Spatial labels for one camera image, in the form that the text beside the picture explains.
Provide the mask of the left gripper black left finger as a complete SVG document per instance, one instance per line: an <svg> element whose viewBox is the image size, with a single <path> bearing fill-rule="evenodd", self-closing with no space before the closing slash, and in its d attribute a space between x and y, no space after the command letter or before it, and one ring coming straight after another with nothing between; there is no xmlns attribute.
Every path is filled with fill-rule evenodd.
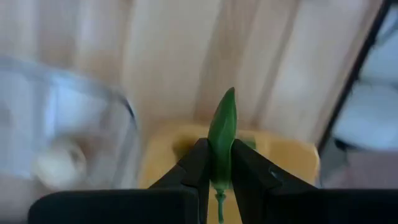
<svg viewBox="0 0 398 224"><path fill-rule="evenodd" d="M28 224L206 224L210 147L200 138L147 189L56 192L35 201Z"/></svg>

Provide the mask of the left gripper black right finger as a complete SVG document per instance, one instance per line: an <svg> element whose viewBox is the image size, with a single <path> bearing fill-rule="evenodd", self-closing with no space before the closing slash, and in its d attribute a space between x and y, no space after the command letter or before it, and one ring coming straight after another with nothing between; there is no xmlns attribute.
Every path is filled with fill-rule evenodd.
<svg viewBox="0 0 398 224"><path fill-rule="evenodd" d="M238 139L231 161L243 224L398 224L397 189L318 189Z"/></svg>

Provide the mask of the green chili pepper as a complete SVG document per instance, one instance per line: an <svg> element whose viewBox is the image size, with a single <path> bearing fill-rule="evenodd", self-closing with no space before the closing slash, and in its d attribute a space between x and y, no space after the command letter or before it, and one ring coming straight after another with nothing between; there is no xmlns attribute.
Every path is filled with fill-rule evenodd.
<svg viewBox="0 0 398 224"><path fill-rule="evenodd" d="M235 89L231 87L218 104L207 136L211 159L210 180L212 187L216 190L219 224L224 223L223 202L226 198L224 192L231 185L231 148L236 137L236 130Z"/></svg>

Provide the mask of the yellow plastic basket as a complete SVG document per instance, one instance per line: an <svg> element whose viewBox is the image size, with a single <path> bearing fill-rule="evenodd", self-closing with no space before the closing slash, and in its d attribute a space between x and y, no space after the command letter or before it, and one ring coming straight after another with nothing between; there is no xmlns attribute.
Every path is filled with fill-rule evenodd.
<svg viewBox="0 0 398 224"><path fill-rule="evenodd" d="M142 160L139 186L148 188L164 176L200 139L208 135L208 126L194 123L166 123L150 136ZM256 151L290 174L313 185L320 159L312 144L287 139L267 131L240 130L237 137L256 144ZM158 212L139 215L133 224L179 224L184 212Z"/></svg>

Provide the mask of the cream garlic bulb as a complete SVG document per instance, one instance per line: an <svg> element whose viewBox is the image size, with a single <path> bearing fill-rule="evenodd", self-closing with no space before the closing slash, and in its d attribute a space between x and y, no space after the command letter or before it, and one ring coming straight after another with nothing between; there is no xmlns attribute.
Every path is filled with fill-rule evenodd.
<svg viewBox="0 0 398 224"><path fill-rule="evenodd" d="M40 153L33 163L34 176L52 190L70 190L86 177L83 151L74 144L61 144Z"/></svg>

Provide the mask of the white crumpled bulb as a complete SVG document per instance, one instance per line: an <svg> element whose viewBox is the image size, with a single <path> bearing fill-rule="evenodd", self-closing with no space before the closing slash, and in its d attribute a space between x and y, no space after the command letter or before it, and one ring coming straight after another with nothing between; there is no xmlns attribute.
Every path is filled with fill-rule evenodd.
<svg viewBox="0 0 398 224"><path fill-rule="evenodd" d="M92 85L61 79L53 82L46 102L45 123L54 134L83 133L97 128L109 98Z"/></svg>

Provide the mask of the large clear plastic bin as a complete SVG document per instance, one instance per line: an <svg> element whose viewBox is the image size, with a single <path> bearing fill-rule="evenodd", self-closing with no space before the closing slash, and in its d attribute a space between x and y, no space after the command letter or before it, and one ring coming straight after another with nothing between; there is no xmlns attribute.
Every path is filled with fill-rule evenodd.
<svg viewBox="0 0 398 224"><path fill-rule="evenodd" d="M109 98L99 126L83 133L54 134L45 123L51 84L69 80L92 85ZM32 180L33 163L53 141L79 145L87 161L85 183L92 188L120 188L137 126L126 97L112 86L12 57L0 56L0 172Z"/></svg>

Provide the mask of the black aluminium table frame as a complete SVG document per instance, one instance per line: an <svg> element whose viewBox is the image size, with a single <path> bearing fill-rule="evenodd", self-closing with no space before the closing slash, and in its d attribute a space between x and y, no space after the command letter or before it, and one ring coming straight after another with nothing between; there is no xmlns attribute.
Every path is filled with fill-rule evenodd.
<svg viewBox="0 0 398 224"><path fill-rule="evenodd" d="M349 70L346 72L346 77L343 81L342 87L338 90L338 95L333 104L332 111L329 113L329 117L323 134L320 140L317 142L318 153L322 154L325 146L331 136L331 131L336 123L338 115L342 110L342 107L355 83L359 77L359 72L364 64L366 57L369 54L371 47L376 43L376 36L381 29L382 23L385 21L387 13L393 4L398 4L398 0L382 0L380 6L377 9L377 14L374 19L371 20L371 26L366 30L364 39L360 45L360 49L356 54L355 61L350 65Z"/></svg>

